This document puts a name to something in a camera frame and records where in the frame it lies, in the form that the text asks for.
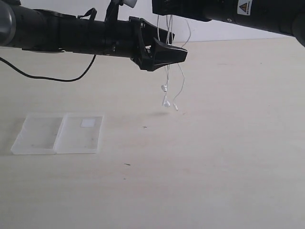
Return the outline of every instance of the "yellow warning triangle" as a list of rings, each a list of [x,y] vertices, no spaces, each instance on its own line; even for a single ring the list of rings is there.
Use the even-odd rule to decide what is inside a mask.
[[[247,13],[247,7],[248,7],[248,3],[245,3],[241,5],[239,8],[241,8],[245,13]]]

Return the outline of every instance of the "white label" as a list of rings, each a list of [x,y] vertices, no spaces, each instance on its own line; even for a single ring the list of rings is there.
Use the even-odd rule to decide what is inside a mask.
[[[250,16],[253,0],[239,0],[237,5],[237,13],[241,15]]]
[[[95,118],[84,118],[81,121],[81,127],[94,127]]]

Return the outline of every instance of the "warning label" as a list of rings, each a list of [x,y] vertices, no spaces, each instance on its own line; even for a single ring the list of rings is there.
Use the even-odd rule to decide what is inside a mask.
[[[251,7],[253,0],[239,0],[237,13],[241,15],[250,16],[251,15]]]

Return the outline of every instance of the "clear plastic box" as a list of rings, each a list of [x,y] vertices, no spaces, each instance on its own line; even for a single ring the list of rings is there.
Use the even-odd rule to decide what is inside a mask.
[[[97,153],[103,116],[97,113],[32,113],[11,148],[13,154]]]

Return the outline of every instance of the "robotic arm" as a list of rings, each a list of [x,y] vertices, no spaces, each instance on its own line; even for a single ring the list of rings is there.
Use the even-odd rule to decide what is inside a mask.
[[[128,57],[147,71],[185,61],[187,50],[165,44],[168,31],[160,29],[159,40],[157,28],[146,20],[117,19],[120,5],[135,3],[111,0],[105,21],[96,21],[94,8],[75,17],[28,9],[19,0],[0,0],[0,46]],[[158,15],[224,21],[294,36],[305,46],[305,0],[152,0],[152,9]]]

